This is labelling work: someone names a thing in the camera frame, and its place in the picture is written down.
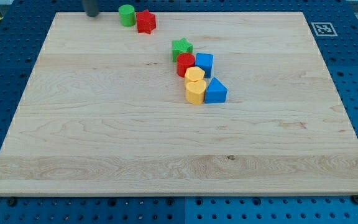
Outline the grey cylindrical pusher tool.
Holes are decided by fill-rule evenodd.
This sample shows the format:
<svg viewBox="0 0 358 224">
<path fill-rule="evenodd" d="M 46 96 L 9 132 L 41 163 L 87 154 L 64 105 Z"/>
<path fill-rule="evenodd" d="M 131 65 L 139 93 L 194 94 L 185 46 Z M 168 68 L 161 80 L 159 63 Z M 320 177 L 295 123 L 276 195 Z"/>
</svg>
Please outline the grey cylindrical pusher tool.
<svg viewBox="0 0 358 224">
<path fill-rule="evenodd" d="M 99 14 L 98 0 L 81 0 L 87 16 L 96 17 Z"/>
</svg>

